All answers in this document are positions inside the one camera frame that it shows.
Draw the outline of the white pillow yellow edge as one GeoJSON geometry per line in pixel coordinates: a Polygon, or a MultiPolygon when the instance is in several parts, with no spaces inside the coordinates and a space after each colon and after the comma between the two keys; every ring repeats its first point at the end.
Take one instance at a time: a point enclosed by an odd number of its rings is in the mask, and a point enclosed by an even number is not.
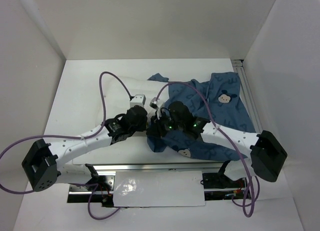
{"type": "MultiPolygon", "coordinates": [[[[146,97],[145,109],[152,112],[151,100],[157,96],[164,82],[137,80],[129,77],[120,78],[132,95],[144,94],[146,97]]],[[[114,78],[107,77],[103,82],[103,94],[106,104],[106,117],[113,118],[125,113],[129,108],[128,94],[123,86],[114,78]]],[[[72,160],[72,164],[160,164],[167,163],[166,152],[155,153],[147,144],[147,138],[141,132],[133,137],[118,142],[106,148],[96,149],[72,160]]]]}

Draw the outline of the blue cartoon print pillowcase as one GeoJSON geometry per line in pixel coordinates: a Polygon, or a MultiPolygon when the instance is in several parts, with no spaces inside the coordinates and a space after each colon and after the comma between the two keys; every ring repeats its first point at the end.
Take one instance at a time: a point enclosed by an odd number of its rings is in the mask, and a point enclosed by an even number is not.
{"type": "MultiPolygon", "coordinates": [[[[165,87],[158,101],[164,102],[166,108],[172,102],[180,101],[195,117],[213,119],[218,125],[253,133],[255,128],[240,98],[240,88],[241,80],[237,73],[212,73],[208,81],[192,79],[187,85],[175,83],[165,87]]],[[[149,136],[147,144],[155,153],[171,148],[198,160],[223,162],[240,158],[233,149],[193,140],[178,130],[170,131],[164,138],[149,136]]]]}

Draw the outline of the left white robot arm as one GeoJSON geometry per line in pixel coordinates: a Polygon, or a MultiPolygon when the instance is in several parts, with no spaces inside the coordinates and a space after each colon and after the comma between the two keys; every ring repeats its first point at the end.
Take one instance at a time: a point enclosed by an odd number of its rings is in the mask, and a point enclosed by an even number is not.
{"type": "Polygon", "coordinates": [[[135,132],[145,131],[147,114],[143,107],[136,105],[76,139],[52,143],[46,143],[44,139],[35,141],[22,161],[32,190],[41,192],[51,187],[58,178],[67,174],[63,172],[63,165],[69,161],[96,149],[125,141],[135,132]]]}

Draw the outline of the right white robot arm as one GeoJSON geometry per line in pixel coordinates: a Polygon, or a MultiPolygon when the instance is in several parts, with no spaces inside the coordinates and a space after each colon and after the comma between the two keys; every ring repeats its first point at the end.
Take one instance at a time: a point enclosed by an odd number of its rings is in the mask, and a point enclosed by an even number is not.
{"type": "Polygon", "coordinates": [[[215,144],[237,152],[240,159],[227,160],[220,169],[218,181],[223,187],[230,187],[246,176],[258,176],[271,183],[277,181],[288,154],[270,131],[254,133],[225,127],[192,115],[180,101],[174,101],[168,109],[156,100],[152,100],[150,106],[155,109],[155,114],[146,131],[149,137],[165,139],[179,131],[192,141],[215,144]]]}

